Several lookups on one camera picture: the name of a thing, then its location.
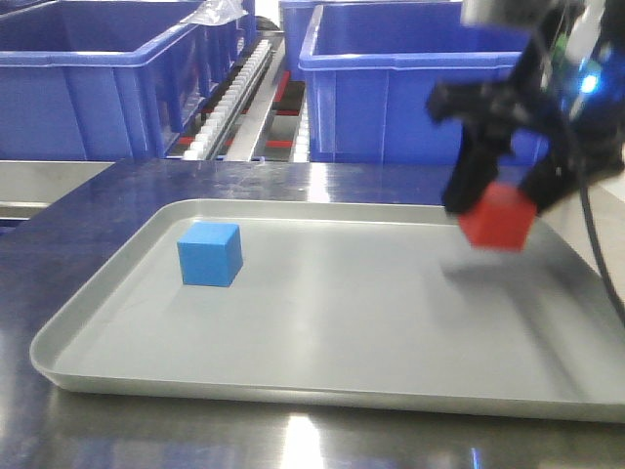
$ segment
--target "blue storage bin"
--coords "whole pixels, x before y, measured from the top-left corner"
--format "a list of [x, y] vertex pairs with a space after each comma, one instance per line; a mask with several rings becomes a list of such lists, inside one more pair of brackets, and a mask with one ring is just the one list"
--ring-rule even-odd
[[0, 159], [165, 156], [216, 86], [199, 2], [48, 2], [0, 17]]
[[242, 52], [256, 41], [255, 0], [243, 0], [243, 9], [248, 13], [244, 17], [217, 26], [218, 46], [215, 53], [220, 60], [218, 71], [221, 80], [225, 80], [238, 61]]
[[373, 3], [391, 0], [280, 0], [280, 15], [284, 27], [285, 70], [291, 72], [292, 80], [304, 80], [304, 73], [299, 69], [300, 52], [306, 31], [309, 28], [314, 7], [337, 3]]
[[[505, 77], [527, 36], [465, 27], [461, 4], [320, 5], [300, 56], [311, 123], [311, 160], [453, 163], [458, 122], [434, 125], [425, 103], [435, 83]], [[533, 135], [515, 141], [529, 164], [543, 151]]]
[[211, 48], [213, 61], [213, 74], [218, 82], [228, 78], [234, 65], [235, 59], [232, 54], [233, 44], [235, 44], [236, 24], [230, 22], [220, 26], [214, 26], [208, 33], [211, 37], [209, 47]]

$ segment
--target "tray rim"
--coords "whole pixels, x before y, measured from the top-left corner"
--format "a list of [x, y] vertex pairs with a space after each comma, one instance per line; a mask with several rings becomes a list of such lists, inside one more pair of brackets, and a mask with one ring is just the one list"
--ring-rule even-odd
[[[336, 390], [336, 389], [313, 389], [313, 388], [297, 388], [297, 387], [281, 387], [281, 386], [268, 386], [268, 385], [239, 385], [239, 384], [226, 384], [226, 383], [202, 383], [192, 381], [176, 381], [176, 380], [153, 380], [144, 378], [128, 378], [128, 377], [111, 377], [103, 375], [85, 375], [79, 373], [55, 371], [54, 362], [58, 358], [61, 351], [58, 351], [52, 357], [49, 357], [50, 365], [45, 364], [45, 360], [40, 357], [41, 342], [46, 338], [50, 329], [54, 327], [55, 323], [60, 320], [63, 312], [69, 310], [74, 306], [74, 302], [80, 299], [84, 295], [85, 290], [93, 288], [94, 283], [98, 282], [102, 272], [106, 272], [108, 266], [111, 263], [119, 262], [117, 260], [118, 253], [125, 250], [125, 248], [149, 230], [149, 227], [153, 225], [153, 222], [157, 217], [165, 217], [169, 212], [176, 213], [176, 209], [183, 205], [185, 208], [190, 208], [189, 214], [184, 216], [177, 215], [175, 222], [192, 219], [194, 217], [207, 218], [204, 213], [198, 213], [200, 207], [203, 205], [215, 205], [215, 206], [239, 206], [250, 207], [254, 209], [262, 209], [268, 207], [269, 209], [274, 207], [286, 207], [288, 209], [297, 209], [300, 207], [306, 207], [302, 216], [298, 217], [279, 217], [279, 216], [249, 216], [234, 214], [227, 216], [215, 215], [214, 218], [226, 219], [247, 219], [247, 220], [282, 220], [282, 221], [331, 221], [331, 222], [345, 222], [345, 223], [383, 223], [383, 224], [404, 224], [404, 225], [430, 225], [430, 226], [455, 226], [455, 221], [446, 216], [444, 210], [438, 205], [415, 205], [415, 204], [386, 204], [386, 203], [333, 203], [333, 202], [304, 202], [304, 201], [281, 201], [281, 200], [244, 200], [244, 199], [220, 199], [220, 198], [190, 198], [184, 200], [178, 200], [169, 204], [166, 204], [156, 210], [143, 224], [136, 230], [95, 272], [94, 274], [83, 283], [65, 302], [64, 304], [45, 322], [45, 324], [39, 329], [34, 338], [32, 339], [29, 347], [30, 361], [33, 367], [55, 383], [62, 389], [73, 392], [86, 392], [86, 393], [106, 393], [106, 394], [124, 394], [124, 395], [136, 395], [136, 396], [154, 396], [154, 397], [178, 397], [178, 398], [203, 398], [211, 400], [227, 400], [227, 401], [257, 401], [265, 403], [283, 403], [283, 404], [313, 404], [313, 405], [340, 405], [340, 406], [358, 406], [368, 408], [393, 408], [402, 410], [425, 410], [444, 413], [468, 413], [479, 415], [493, 415], [493, 416], [514, 416], [514, 417], [527, 417], [527, 418], [555, 418], [566, 420], [580, 420], [580, 421], [605, 421], [605, 422], [625, 422], [625, 400], [623, 403], [602, 403], [602, 402], [590, 402], [590, 403], [578, 403], [575, 401], [545, 401], [545, 400], [533, 400], [533, 399], [500, 399], [489, 397], [463, 397], [463, 396], [442, 396], [442, 395], [430, 395], [430, 394], [403, 394], [403, 393], [383, 393], [383, 392], [367, 392], [367, 391], [350, 391], [350, 390]], [[354, 216], [354, 219], [343, 220], [332, 217], [319, 217], [311, 218], [306, 216], [309, 212], [314, 213], [316, 210], [322, 212], [331, 211], [335, 214], [343, 213], [345, 210], [349, 210]], [[383, 210], [385, 217], [389, 217], [388, 221], [378, 220], [362, 220], [362, 214], [373, 213], [379, 210]], [[409, 213], [423, 214], [426, 220], [415, 221], [399, 221], [394, 220], [397, 215], [404, 215], [406, 210]], [[536, 225], [542, 227], [543, 230], [552, 232], [558, 238], [562, 239], [551, 227], [540, 219], [536, 220]], [[584, 264], [585, 261], [579, 257], [579, 255], [567, 244], [562, 241], [563, 247], [568, 249], [572, 254], [579, 258]], [[150, 250], [149, 246], [146, 246], [145, 252]], [[123, 277], [118, 279], [116, 284], [123, 281]], [[83, 314], [82, 318], [87, 321], [98, 310], [93, 308], [93, 311], [87, 314]], [[73, 334], [80, 330], [78, 327], [72, 331]], [[67, 380], [80, 379], [87, 381], [86, 383], [78, 384], [68, 383]], [[119, 381], [125, 381], [138, 385], [137, 392], [132, 393], [119, 393], [113, 390], [107, 391], [107, 383], [117, 383]], [[94, 391], [90, 386], [92, 383], [101, 383], [100, 391]], [[177, 393], [177, 392], [164, 392], [160, 388], [166, 386], [168, 383], [176, 383], [179, 388], [185, 386], [201, 388], [202, 392], [191, 393]], [[142, 391], [143, 385], [156, 385], [158, 388], [156, 392]], [[210, 391], [211, 396], [206, 396], [206, 391]]]

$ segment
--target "metal rail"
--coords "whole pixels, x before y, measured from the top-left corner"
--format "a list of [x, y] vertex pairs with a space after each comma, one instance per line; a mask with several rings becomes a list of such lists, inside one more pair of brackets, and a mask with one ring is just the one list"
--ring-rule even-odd
[[302, 108], [300, 110], [300, 122], [295, 132], [295, 141], [291, 148], [289, 161], [293, 163], [307, 163], [311, 157], [311, 130], [309, 123], [309, 104], [306, 92], [302, 99]]
[[252, 96], [270, 61], [271, 43], [263, 40], [238, 72], [189, 149], [183, 154], [183, 160], [213, 159], [217, 156], [232, 125]]
[[273, 99], [284, 70], [284, 42], [282, 41], [271, 65], [259, 85], [254, 101], [247, 110], [224, 161], [249, 161], [265, 144], [267, 130], [273, 121]]

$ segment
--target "blue cube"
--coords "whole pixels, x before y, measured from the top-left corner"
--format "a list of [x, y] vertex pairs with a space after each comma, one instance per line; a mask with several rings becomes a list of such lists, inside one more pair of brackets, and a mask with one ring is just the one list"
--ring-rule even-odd
[[196, 222], [178, 240], [178, 255], [185, 285], [230, 286], [243, 266], [239, 227]]

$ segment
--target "cube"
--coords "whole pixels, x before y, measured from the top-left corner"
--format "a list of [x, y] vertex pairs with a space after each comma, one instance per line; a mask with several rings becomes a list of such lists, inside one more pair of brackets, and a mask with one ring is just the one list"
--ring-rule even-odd
[[517, 188], [492, 183], [476, 206], [458, 217], [458, 223], [474, 247], [521, 251], [536, 211], [536, 205]]
[[243, 266], [239, 226], [196, 222], [178, 240], [185, 285], [230, 286]]

